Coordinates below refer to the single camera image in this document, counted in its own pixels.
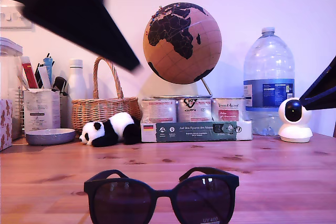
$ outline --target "camera lens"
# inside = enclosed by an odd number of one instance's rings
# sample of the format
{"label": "camera lens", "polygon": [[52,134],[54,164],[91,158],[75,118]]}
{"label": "camera lens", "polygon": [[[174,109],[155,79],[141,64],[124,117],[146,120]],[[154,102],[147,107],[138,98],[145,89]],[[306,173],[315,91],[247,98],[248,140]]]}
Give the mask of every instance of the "camera lens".
{"label": "camera lens", "polygon": [[290,122],[297,122],[302,116],[302,105],[299,100],[290,100],[286,103],[285,117]]}

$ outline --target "wicker basket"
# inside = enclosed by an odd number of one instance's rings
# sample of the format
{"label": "wicker basket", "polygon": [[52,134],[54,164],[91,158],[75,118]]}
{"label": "wicker basket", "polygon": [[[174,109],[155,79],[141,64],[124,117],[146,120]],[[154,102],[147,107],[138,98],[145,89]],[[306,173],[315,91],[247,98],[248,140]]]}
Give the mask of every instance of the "wicker basket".
{"label": "wicker basket", "polygon": [[[100,60],[106,61],[109,65],[114,81],[116,83],[118,98],[99,99],[98,96],[98,64]],[[98,57],[93,67],[93,99],[79,99],[72,101],[72,128],[77,132],[81,132],[83,126],[90,121],[104,122],[109,117],[119,112],[128,112],[138,120],[141,119],[141,110],[137,97],[124,98],[120,81],[116,69],[111,61]]]}

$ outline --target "stuffed panda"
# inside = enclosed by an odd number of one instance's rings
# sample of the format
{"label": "stuffed panda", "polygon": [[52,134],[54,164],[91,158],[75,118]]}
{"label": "stuffed panda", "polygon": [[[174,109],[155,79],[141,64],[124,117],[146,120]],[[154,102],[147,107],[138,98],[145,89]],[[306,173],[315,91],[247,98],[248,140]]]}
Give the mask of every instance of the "stuffed panda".
{"label": "stuffed panda", "polygon": [[89,122],[84,125],[79,139],[86,145],[105,147],[118,142],[141,142],[140,121],[126,112],[111,116],[106,122]]}

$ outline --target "sunglasses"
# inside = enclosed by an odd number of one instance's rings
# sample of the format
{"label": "sunglasses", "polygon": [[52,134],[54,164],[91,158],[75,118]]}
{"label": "sunglasses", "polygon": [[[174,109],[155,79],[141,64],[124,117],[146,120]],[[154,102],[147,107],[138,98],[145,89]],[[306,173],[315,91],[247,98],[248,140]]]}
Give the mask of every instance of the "sunglasses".
{"label": "sunglasses", "polygon": [[[193,172],[205,175],[189,177]],[[108,178],[117,174],[120,178]],[[225,224],[232,217],[239,178],[211,167],[194,167],[171,190],[154,190],[119,170],[105,170],[84,183],[93,224],[147,224],[156,201],[169,197],[182,224]]]}

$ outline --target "german flag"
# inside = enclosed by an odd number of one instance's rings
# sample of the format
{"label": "german flag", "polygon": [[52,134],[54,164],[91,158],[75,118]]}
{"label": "german flag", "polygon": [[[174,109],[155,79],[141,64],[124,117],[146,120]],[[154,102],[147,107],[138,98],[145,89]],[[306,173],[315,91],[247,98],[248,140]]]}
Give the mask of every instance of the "german flag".
{"label": "german flag", "polygon": [[153,131],[154,130],[154,125],[144,125],[143,130],[144,131]]}

